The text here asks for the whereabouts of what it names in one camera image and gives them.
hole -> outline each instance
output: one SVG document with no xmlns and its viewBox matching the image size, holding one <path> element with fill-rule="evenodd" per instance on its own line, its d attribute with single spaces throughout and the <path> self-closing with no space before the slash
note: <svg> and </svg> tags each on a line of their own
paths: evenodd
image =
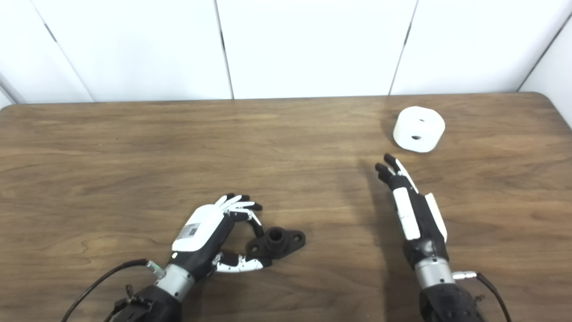
<svg viewBox="0 0 572 322">
<path fill-rule="evenodd" d="M 279 229 L 272 229 L 270 233 L 268 233 L 268 237 L 273 241 L 279 241 L 282 239 L 282 231 Z"/>
</svg>

black flange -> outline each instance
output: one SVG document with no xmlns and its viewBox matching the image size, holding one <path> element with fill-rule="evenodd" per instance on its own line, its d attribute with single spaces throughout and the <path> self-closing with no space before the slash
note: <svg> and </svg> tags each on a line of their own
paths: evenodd
<svg viewBox="0 0 572 322">
<path fill-rule="evenodd" d="M 277 260 L 299 250 L 305 244 L 306 235 L 300 230 L 272 227 L 262 237 L 253 239 L 247 244 L 247 254 Z"/>
</svg>

barcode sticker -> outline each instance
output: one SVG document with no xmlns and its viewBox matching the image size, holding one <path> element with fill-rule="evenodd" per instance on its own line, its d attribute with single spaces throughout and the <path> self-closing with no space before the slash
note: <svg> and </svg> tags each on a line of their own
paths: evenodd
<svg viewBox="0 0 572 322">
<path fill-rule="evenodd" d="M 194 234 L 197 232 L 198 227 L 200 225 L 201 225 L 201 223 L 199 223 L 199 222 L 190 223 L 188 225 L 185 225 L 181 229 L 179 236 L 177 236 L 177 239 L 175 239 L 175 240 L 185 239 L 185 238 L 193 238 Z"/>
</svg>

white panel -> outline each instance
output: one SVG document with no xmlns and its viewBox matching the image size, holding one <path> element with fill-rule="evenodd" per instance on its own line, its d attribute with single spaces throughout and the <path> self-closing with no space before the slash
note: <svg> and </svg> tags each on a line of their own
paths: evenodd
<svg viewBox="0 0 572 322">
<path fill-rule="evenodd" d="M 546 95 L 572 127 L 572 22 L 568 22 L 522 85 Z"/>
<path fill-rule="evenodd" d="M 33 0 L 96 101 L 230 99 L 214 0 Z"/>
<path fill-rule="evenodd" d="M 0 88 L 0 109 L 12 104 L 12 100 L 8 97 L 4 90 Z"/>
<path fill-rule="evenodd" d="M 419 0 L 392 95 L 515 91 L 571 0 Z"/>
<path fill-rule="evenodd" d="M 28 0 L 0 1 L 0 83 L 18 103 L 91 102 Z"/>
<path fill-rule="evenodd" d="M 387 95 L 415 0 L 218 0 L 235 98 Z"/>
</svg>

white cylinder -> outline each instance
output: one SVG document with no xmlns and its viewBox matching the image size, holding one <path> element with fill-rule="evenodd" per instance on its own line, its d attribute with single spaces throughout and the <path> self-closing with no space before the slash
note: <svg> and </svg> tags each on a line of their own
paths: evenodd
<svg viewBox="0 0 572 322">
<path fill-rule="evenodd" d="M 410 151 L 425 153 L 433 150 L 445 131 L 445 121 L 436 111 L 411 106 L 399 114 L 394 129 L 395 142 Z"/>
</svg>

